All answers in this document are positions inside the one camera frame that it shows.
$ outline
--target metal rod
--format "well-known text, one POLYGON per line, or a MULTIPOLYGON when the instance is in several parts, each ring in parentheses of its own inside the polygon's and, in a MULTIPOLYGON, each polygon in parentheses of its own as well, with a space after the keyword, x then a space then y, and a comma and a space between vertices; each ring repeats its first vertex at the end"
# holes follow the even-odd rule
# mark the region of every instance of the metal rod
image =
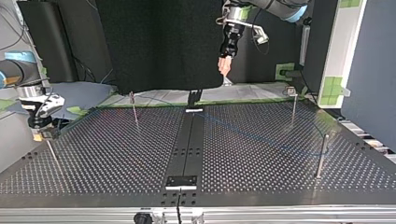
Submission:
POLYGON ((297 97, 298 97, 298 94, 295 94, 295 96, 294 96, 294 105, 293 105, 293 117, 292 117, 293 120, 294 120, 294 116, 296 114, 297 97))
POLYGON ((320 151, 320 159, 319 159, 319 164, 318 164, 318 169, 317 169, 317 179, 321 179, 321 172, 323 168, 323 162, 324 162, 324 155, 327 152, 327 145, 329 144, 329 135, 325 134, 323 137, 323 143, 322 143, 322 149, 320 151))
POLYGON ((56 161, 58 160, 58 158, 56 157, 55 151, 53 150, 52 145, 50 144, 50 141, 47 140, 47 145, 49 146, 49 151, 50 154, 52 154, 53 159, 55 159, 56 161))

